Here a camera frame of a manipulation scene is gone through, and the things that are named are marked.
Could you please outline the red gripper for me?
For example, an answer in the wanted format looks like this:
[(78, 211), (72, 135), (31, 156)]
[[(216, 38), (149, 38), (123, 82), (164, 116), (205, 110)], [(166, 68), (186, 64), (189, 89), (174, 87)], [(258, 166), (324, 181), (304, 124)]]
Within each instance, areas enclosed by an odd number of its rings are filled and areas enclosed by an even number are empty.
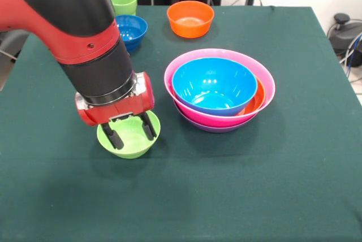
[(113, 130), (109, 121), (128, 115), (140, 114), (142, 128), (148, 140), (157, 137), (152, 122), (146, 111), (154, 108), (154, 95), (151, 80), (146, 72), (135, 74), (136, 84), (131, 93), (121, 100), (103, 106), (92, 106), (80, 93), (75, 93), (77, 112), (83, 122), (89, 126), (101, 124), (102, 130), (114, 149), (121, 150), (123, 141)]

